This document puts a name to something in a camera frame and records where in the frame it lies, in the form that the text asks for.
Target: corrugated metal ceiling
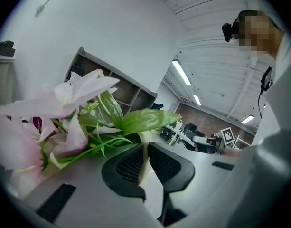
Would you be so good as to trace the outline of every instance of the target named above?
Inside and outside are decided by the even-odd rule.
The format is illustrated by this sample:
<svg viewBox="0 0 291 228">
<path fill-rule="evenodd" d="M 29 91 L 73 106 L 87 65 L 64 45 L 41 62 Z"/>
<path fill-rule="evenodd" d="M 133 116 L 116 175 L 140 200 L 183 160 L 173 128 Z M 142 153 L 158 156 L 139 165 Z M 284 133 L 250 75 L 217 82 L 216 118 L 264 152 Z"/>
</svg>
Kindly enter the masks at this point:
<svg viewBox="0 0 291 228">
<path fill-rule="evenodd" d="M 184 103 L 197 107 L 193 95 L 198 95 L 201 109 L 212 112 L 245 130 L 254 133 L 260 123 L 257 99 L 260 79 L 275 63 L 268 56 L 258 57 L 254 65 L 252 55 L 239 48 L 237 42 L 227 43 L 221 30 L 224 23 L 232 24 L 241 10 L 250 9 L 251 3 L 283 28 L 271 5 L 266 0 L 160 0 L 182 22 L 186 35 L 176 54 L 192 86 L 187 86 L 174 66 L 164 77 L 166 84 Z M 264 96 L 261 107 L 264 110 Z M 240 124 L 248 115 L 250 123 Z"/>
</svg>

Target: neck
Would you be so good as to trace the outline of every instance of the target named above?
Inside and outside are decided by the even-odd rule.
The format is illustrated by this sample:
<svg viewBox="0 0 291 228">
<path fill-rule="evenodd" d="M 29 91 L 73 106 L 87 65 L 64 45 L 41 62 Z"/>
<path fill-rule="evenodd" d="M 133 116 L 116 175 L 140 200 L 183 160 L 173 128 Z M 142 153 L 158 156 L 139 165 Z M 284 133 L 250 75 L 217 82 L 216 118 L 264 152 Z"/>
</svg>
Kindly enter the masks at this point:
<svg viewBox="0 0 291 228">
<path fill-rule="evenodd" d="M 279 46 L 282 41 L 282 37 L 284 33 L 277 28 L 273 28 L 273 34 L 274 34 L 274 38 L 271 44 L 271 48 L 269 50 L 269 54 L 271 57 L 273 57 L 274 60 L 276 60 Z"/>
</svg>

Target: ceiling light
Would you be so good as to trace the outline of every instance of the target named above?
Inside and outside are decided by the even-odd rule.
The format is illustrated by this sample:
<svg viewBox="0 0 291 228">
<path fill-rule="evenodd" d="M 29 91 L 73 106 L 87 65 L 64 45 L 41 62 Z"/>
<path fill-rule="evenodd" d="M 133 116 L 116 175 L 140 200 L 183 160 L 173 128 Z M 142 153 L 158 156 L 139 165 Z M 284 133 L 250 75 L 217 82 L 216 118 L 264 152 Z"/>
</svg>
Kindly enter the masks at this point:
<svg viewBox="0 0 291 228">
<path fill-rule="evenodd" d="M 252 119 L 254 119 L 254 116 L 252 115 L 249 115 L 245 120 L 243 120 L 241 123 L 242 124 L 246 124 L 248 123 L 249 121 L 251 121 Z"/>
<path fill-rule="evenodd" d="M 201 103 L 200 103 L 200 101 L 199 101 L 198 96 L 197 96 L 197 95 L 194 95 L 194 98 L 195 98 L 195 100 L 197 101 L 197 104 L 201 106 Z"/>
<path fill-rule="evenodd" d="M 178 72 L 180 73 L 180 75 L 181 75 L 181 77 L 183 78 L 184 82 L 185 82 L 188 86 L 190 86 L 191 83 L 189 82 L 188 77 L 186 76 L 185 72 L 183 71 L 183 69 L 182 69 L 182 67 L 181 67 L 181 65 L 180 65 L 180 63 L 179 63 L 179 61 L 178 61 L 178 60 L 174 60 L 174 61 L 172 61 L 172 64 L 173 64 L 173 65 L 175 66 L 175 68 L 178 70 Z"/>
</svg>

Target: black monitor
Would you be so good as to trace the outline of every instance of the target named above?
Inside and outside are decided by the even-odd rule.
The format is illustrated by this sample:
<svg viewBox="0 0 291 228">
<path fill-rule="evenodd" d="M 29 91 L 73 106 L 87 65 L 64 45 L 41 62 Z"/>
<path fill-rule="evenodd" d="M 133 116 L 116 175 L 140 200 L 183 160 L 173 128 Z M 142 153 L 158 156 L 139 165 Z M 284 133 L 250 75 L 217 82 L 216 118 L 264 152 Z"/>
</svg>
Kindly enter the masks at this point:
<svg viewBox="0 0 291 228">
<path fill-rule="evenodd" d="M 194 131 L 196 131 L 197 126 L 196 125 L 193 125 L 192 123 L 189 123 L 188 124 L 188 128 L 189 128 L 189 130 L 191 130 L 192 132 L 194 132 Z"/>
</svg>

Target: brick wall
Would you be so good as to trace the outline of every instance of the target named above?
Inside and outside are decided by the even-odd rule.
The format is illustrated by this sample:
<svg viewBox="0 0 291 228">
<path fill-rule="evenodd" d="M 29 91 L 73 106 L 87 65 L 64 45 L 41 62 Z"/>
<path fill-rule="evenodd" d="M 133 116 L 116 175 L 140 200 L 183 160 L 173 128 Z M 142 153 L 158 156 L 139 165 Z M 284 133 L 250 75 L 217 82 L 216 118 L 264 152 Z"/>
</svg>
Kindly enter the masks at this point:
<svg viewBox="0 0 291 228">
<path fill-rule="evenodd" d="M 210 137 L 212 133 L 219 132 L 221 129 L 231 127 L 234 136 L 239 135 L 239 138 L 247 143 L 251 144 L 254 139 L 253 135 L 241 128 L 188 105 L 180 104 L 176 113 L 182 116 L 183 122 L 196 125 L 197 130 L 204 133 L 207 137 Z"/>
</svg>

